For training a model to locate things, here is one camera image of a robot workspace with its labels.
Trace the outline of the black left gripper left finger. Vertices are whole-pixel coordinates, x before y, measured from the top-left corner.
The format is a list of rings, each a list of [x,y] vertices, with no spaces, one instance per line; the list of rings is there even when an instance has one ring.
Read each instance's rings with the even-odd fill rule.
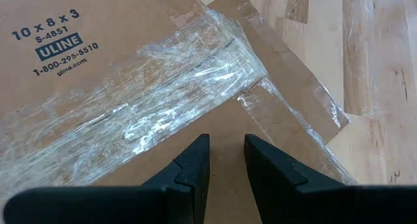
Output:
[[[140,186],[33,188],[10,198],[5,224],[203,224],[210,137],[200,135]]]

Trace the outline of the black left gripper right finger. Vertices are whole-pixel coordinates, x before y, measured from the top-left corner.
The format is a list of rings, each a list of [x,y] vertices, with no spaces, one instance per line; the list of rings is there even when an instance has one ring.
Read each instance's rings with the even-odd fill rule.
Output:
[[[417,224],[417,186],[347,186],[254,134],[244,155],[263,224]]]

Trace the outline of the taped brown cardboard box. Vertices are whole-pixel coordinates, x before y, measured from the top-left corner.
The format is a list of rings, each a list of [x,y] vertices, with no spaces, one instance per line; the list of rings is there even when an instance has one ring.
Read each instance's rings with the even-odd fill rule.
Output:
[[[347,115],[250,0],[0,0],[0,68],[0,223],[28,189],[140,186],[202,134],[205,220],[261,219],[247,134],[354,184],[327,149]]]

